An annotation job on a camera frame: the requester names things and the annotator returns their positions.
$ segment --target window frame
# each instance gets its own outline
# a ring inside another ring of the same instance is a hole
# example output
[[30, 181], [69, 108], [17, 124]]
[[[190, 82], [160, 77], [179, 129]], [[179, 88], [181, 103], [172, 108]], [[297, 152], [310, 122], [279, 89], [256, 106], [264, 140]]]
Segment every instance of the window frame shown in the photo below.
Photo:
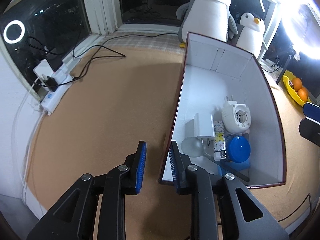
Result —
[[[281, 21], [281, 0], [268, 0], [271, 2], [265, 19], [266, 30], [263, 35], [263, 40], [265, 41], [267, 47], [270, 45], [276, 30]], [[178, 33], [177, 27], [167, 26], [167, 25], [156, 25], [156, 24], [122, 24], [121, 10], [120, 10], [120, 0], [103, 0], [105, 5], [106, 18], [109, 19], [113, 28], [109, 28], [113, 32], [115, 30], [120, 31], [156, 31], [156, 32], [174, 32]], [[260, 61], [264, 56], [266, 50], [261, 49], [258, 60]]]
[[[20, 1], [22, 0], [12, 0], [10, 4], [7, 6], [5, 12], [11, 7], [13, 7], [14, 5], [16, 5], [17, 3], [19, 3]], [[92, 43], [95, 43], [95, 44], [99, 43], [103, 39], [104, 37], [103, 35], [106, 35], [109, 33], [106, 15], [103, 10], [102, 0], [84, 0], [84, 9], [85, 9], [85, 12], [87, 13], [91, 34], [76, 46], [75, 55], [81, 54], [83, 51], [88, 49], [92, 45]], [[15, 65], [1, 36], [0, 36], [0, 50], [1, 50], [2, 56], [6, 60], [7, 64], [12, 69], [16, 77], [20, 80], [20, 82], [23, 84], [23, 86], [27, 90], [30, 90], [31, 85], [22, 75], [18, 67]], [[78, 58], [73, 58], [72, 52], [70, 52], [68, 55], [66, 55], [62, 59], [62, 61], [67, 65], [68, 73], [71, 72], [71, 70], [76, 66], [76, 64], [80, 61], [82, 57], [83, 56]], [[32, 89], [30, 93], [36, 100], [41, 101], [41, 98], [39, 97], [38, 93], [35, 90]]]

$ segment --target yellow fruit bowl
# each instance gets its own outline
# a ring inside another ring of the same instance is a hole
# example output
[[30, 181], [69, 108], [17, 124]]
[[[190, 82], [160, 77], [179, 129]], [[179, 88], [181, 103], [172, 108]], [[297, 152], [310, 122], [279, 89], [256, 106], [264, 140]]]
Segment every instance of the yellow fruit bowl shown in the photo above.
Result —
[[294, 99], [294, 101], [296, 101], [300, 106], [303, 106], [305, 103], [301, 100], [301, 98], [298, 96], [297, 92], [294, 91], [294, 89], [292, 87], [290, 87], [289, 81], [291, 81], [292, 79], [294, 79], [296, 76], [293, 75], [292, 72], [290, 72], [289, 70], [286, 70], [282, 80], [284, 83], [284, 86], [286, 88], [286, 90], [288, 91], [289, 95]]

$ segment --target white cable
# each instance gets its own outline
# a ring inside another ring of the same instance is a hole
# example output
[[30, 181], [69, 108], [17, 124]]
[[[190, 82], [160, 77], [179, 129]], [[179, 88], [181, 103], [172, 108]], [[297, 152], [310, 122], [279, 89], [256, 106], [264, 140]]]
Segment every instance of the white cable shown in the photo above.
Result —
[[22, 183], [22, 187], [23, 187], [23, 191], [21, 193], [21, 199], [23, 201], [23, 203], [26, 205], [26, 202], [25, 202], [25, 199], [23, 198], [23, 192], [26, 196], [27, 194], [27, 190], [26, 190], [26, 183], [25, 183], [25, 178], [26, 178], [26, 172], [27, 172], [27, 165], [28, 165], [28, 159], [29, 159], [29, 152], [30, 152], [30, 142], [32, 140], [32, 137], [36, 131], [36, 128], [37, 126], [39, 125], [42, 117], [44, 116], [45, 112], [42, 113], [42, 115], [40, 116], [36, 126], [34, 127], [33, 131], [32, 131], [32, 134], [31, 134], [31, 137], [28, 141], [28, 153], [27, 153], [27, 162], [26, 162], [26, 168], [25, 168], [25, 172], [24, 172], [24, 176], [22, 177], [22, 172], [20, 170], [20, 167], [19, 167], [19, 162], [18, 162], [18, 150], [17, 150], [17, 142], [16, 142], [16, 130], [18, 128], [18, 120], [19, 120], [19, 115], [20, 115], [20, 112], [22, 110], [22, 107], [24, 105], [24, 103], [27, 101], [27, 98], [28, 98], [28, 95], [30, 94], [31, 90], [33, 89], [33, 86], [35, 85], [35, 83], [39, 80], [39, 77], [36, 78], [36, 80], [34, 81], [34, 83], [32, 84], [32, 86], [30, 87], [29, 91], [25, 94], [25, 96], [23, 97], [18, 109], [17, 109], [17, 112], [14, 116], [14, 119], [13, 119], [13, 124], [12, 124], [12, 130], [11, 130], [11, 154], [12, 154], [12, 162], [13, 163], [16, 163], [17, 165], [17, 169], [18, 169], [18, 173], [19, 173], [19, 177], [20, 177], [20, 180], [21, 180], [21, 183]]

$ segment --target checkered cloth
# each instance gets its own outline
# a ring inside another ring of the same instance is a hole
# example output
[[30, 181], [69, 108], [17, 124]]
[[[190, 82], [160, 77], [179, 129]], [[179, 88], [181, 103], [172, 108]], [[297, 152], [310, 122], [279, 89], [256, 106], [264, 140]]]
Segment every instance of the checkered cloth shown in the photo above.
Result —
[[[142, 32], [115, 32], [112, 33], [102, 41], [106, 41], [113, 37], [128, 35], [128, 34], [140, 34], [147, 36], [155, 36], [158, 33], [142, 33]], [[184, 49], [179, 47], [179, 40], [177, 35], [161, 35], [156, 38], [139, 37], [139, 36], [127, 36], [119, 37], [107, 41], [106, 45], [114, 47], [132, 47], [132, 48], [147, 48], [147, 49], [158, 49], [161, 51], [172, 52], [183, 54]]]

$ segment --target blue object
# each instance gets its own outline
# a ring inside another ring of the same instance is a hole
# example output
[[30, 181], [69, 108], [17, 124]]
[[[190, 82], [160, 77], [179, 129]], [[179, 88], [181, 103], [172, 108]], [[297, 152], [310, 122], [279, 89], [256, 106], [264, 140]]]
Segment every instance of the blue object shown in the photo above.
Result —
[[137, 194], [140, 193], [140, 190], [142, 188], [142, 180], [143, 180], [144, 167], [146, 165], [146, 157], [147, 157], [147, 144], [143, 142], [140, 159], [137, 167], [137, 173], [136, 173], [135, 190]]
[[305, 116], [317, 121], [317, 122], [320, 122], [320, 107], [319, 106], [316, 106], [312, 103], [305, 103], [304, 106], [303, 106], [303, 113]]
[[[247, 159], [243, 163], [224, 162], [224, 164], [226, 166], [229, 166], [229, 167], [233, 168], [236, 171], [242, 171], [242, 170], [250, 168], [250, 158]], [[221, 168], [220, 166], [218, 166], [218, 171], [219, 171], [219, 175], [220, 176], [223, 176], [223, 175], [225, 175], [226, 173], [229, 172], [229, 171], [226, 171], [225, 169]]]
[[250, 157], [250, 144], [243, 136], [234, 137], [227, 144], [227, 155], [235, 163], [243, 163]]
[[174, 151], [173, 151], [172, 145], [170, 145], [168, 154], [169, 154], [169, 159], [170, 159], [170, 166], [171, 166], [173, 184], [174, 184], [176, 190], [179, 190], [180, 181], [179, 181], [179, 176], [178, 176], [178, 171], [177, 171], [177, 161], [176, 161], [176, 158], [174, 156]]

